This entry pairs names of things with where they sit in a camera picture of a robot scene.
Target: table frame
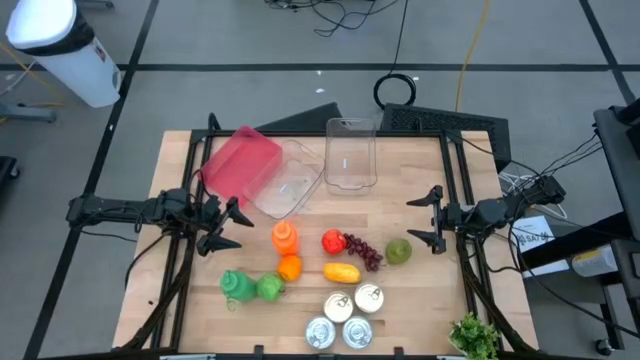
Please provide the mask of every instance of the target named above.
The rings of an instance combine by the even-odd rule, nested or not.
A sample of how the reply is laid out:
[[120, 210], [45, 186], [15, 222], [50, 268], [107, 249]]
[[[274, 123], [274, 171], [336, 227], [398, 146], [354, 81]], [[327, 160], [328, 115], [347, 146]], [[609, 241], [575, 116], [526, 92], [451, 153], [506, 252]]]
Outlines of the table frame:
[[[219, 123], [215, 119], [215, 116], [209, 117], [209, 129], [205, 130], [193, 130], [191, 132], [191, 137], [189, 140], [189, 149], [187, 151], [186, 164], [183, 172], [182, 178], [182, 187], [189, 187], [190, 180], [192, 178], [192, 170], [196, 158], [196, 153], [198, 146], [201, 142], [204, 142], [204, 151], [202, 155], [202, 163], [201, 166], [206, 163], [211, 154], [211, 149], [213, 146], [213, 141], [216, 137], [228, 137], [233, 134], [233, 130], [222, 130], [220, 128]], [[296, 137], [322, 137], [325, 136], [323, 131], [280, 131], [280, 130], [263, 130], [260, 131], [265, 136], [296, 136]], [[449, 144], [448, 144], [448, 136], [446, 130], [416, 130], [416, 131], [381, 131], [376, 134], [377, 137], [429, 137], [429, 138], [437, 138], [440, 143], [440, 149], [442, 152], [442, 161], [443, 168], [445, 172], [445, 179], [447, 182], [447, 191], [449, 194], [449, 199], [451, 202], [458, 202], [458, 194], [456, 191], [456, 183], [454, 179], [453, 166], [451, 162], [450, 152], [449, 152]], [[471, 189], [471, 179], [469, 176], [469, 169], [467, 166], [466, 156], [464, 152], [464, 147], [462, 142], [459, 139], [451, 139], [455, 145], [458, 165], [460, 168], [460, 177], [461, 184], [464, 191], [464, 197], [466, 204], [472, 205], [474, 203], [473, 191]], [[204, 186], [201, 181], [198, 181], [196, 188], [196, 199], [198, 201], [202, 201], [204, 195]], [[69, 237], [79, 235], [80, 229], [71, 229], [69, 232]], [[171, 243], [169, 245], [169, 253], [167, 256], [167, 261], [165, 265], [165, 272], [162, 280], [161, 301], [158, 302], [156, 308], [153, 310], [145, 324], [151, 322], [156, 324], [153, 328], [153, 333], [151, 334], [151, 341], [149, 343], [150, 348], [141, 349], [149, 334], [146, 334], [142, 341], [138, 341], [137, 345], [132, 348], [127, 349], [119, 349], [114, 352], [108, 353], [96, 353], [96, 354], [86, 354], [86, 355], [74, 355], [74, 356], [64, 356], [57, 357], [55, 359], [158, 359], [162, 355], [176, 355], [179, 354], [179, 344], [180, 337], [182, 334], [182, 325], [184, 312], [186, 307], [186, 297], [188, 294], [189, 288], [189, 277], [191, 273], [191, 265], [193, 262], [194, 248], [196, 242], [196, 233], [192, 231], [185, 232], [184, 237], [173, 236], [171, 238]], [[182, 239], [186, 240], [186, 249], [185, 255], [183, 258], [183, 262], [180, 266], [180, 270], [178, 274], [172, 276], [175, 273], [176, 268], [176, 260], [178, 258], [178, 253], [180, 250], [180, 241]], [[491, 288], [491, 282], [489, 278], [489, 273], [487, 270], [487, 265], [485, 261], [485, 253], [482, 246], [475, 242], [473, 244], [476, 251], [476, 265], [477, 272], [479, 275], [479, 279], [482, 287], [486, 291], [489, 299], [493, 301], [493, 294]], [[461, 271], [464, 270], [465, 266], [467, 269], [470, 267], [470, 263], [468, 260], [468, 252], [465, 239], [456, 235], [456, 250], [459, 253], [459, 260]], [[54, 278], [52, 280], [51, 287], [60, 286], [64, 283], [64, 278], [66, 277], [66, 273], [68, 267], [72, 260], [73, 252], [71, 256], [61, 256], [58, 267], [56, 268], [56, 272], [54, 273]], [[476, 304], [476, 294], [474, 293], [472, 287], [469, 285], [467, 281], [464, 281], [464, 290], [465, 290], [465, 300], [467, 304], [467, 310], [474, 314], [478, 313], [478, 308]], [[172, 301], [176, 298], [176, 315], [173, 319], [173, 325], [171, 327], [171, 335], [170, 342], [168, 347], [161, 346], [162, 332], [164, 328], [165, 314], [166, 310]], [[40, 312], [38, 323], [41, 321], [45, 323], [45, 326], [36, 325], [36, 329], [32, 334], [30, 346], [36, 346], [39, 350], [41, 346], [44, 335], [46, 334], [48, 323], [53, 315], [53, 309], [55, 308], [55, 302], [53, 305], [51, 303], [45, 302], [43, 304], [43, 308]], [[492, 316], [488, 315], [488, 321], [490, 323], [495, 323], [497, 319], [494, 319]], [[264, 354], [264, 347], [260, 344], [256, 344], [254, 348], [253, 354], [215, 354], [215, 359], [269, 359], [269, 358], [295, 358], [295, 359], [319, 359], [319, 357], [328, 357], [331, 359], [441, 359], [442, 357], [439, 355], [404, 355], [403, 349], [401, 347], [397, 347], [394, 349], [394, 355], [318, 355], [318, 354], [308, 354], [308, 355], [273, 355], [273, 354]], [[542, 355], [538, 353], [522, 353], [522, 352], [506, 352], [503, 351], [502, 342], [499, 343], [499, 358], [500, 359], [575, 359], [575, 358], [567, 358], [567, 357], [558, 357], [558, 356], [549, 356]]]

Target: food can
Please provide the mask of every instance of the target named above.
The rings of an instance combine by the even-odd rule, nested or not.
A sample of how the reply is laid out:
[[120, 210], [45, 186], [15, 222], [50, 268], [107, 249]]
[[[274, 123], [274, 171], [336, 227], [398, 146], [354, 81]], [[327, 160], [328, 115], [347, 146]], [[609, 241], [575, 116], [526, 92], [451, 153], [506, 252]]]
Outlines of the food can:
[[340, 324], [347, 321], [352, 313], [353, 301], [343, 291], [332, 292], [324, 302], [324, 314], [334, 323]]
[[317, 316], [307, 325], [305, 334], [309, 345], [318, 350], [326, 349], [336, 339], [336, 326], [324, 316]]
[[344, 323], [342, 339], [354, 349], [362, 349], [371, 343], [373, 330], [371, 324], [362, 316], [354, 316]]
[[360, 310], [371, 314], [382, 307], [384, 303], [384, 294], [382, 290], [374, 284], [365, 283], [356, 289], [356, 305]]

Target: green bottle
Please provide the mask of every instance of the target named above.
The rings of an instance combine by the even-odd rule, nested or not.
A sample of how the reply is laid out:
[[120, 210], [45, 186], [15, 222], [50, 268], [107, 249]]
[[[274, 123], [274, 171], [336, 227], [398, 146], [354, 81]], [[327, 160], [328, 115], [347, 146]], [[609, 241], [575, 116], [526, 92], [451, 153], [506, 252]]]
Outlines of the green bottle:
[[225, 271], [220, 279], [220, 287], [229, 299], [249, 302], [256, 297], [256, 282], [242, 271]]

